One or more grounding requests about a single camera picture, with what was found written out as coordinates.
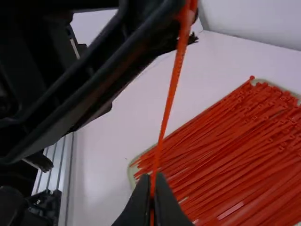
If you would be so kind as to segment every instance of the white wall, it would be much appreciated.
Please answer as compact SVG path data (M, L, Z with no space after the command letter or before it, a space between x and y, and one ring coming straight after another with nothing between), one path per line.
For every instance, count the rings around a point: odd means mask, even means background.
M76 13L73 16L71 26L79 43L85 43L88 46L106 26L117 10L102 10L96 12ZM200 20L197 20L191 28L196 35L203 31Z
M209 30L301 50L301 0L199 0Z

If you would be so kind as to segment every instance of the white table surface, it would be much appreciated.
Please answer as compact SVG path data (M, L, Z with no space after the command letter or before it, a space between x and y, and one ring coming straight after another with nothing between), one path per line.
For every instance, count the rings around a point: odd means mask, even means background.
M301 93L301 52L203 31L188 47L167 134L234 90L250 75ZM127 167L156 143L174 53L149 66L113 109L77 132L69 226L109 226L131 195Z

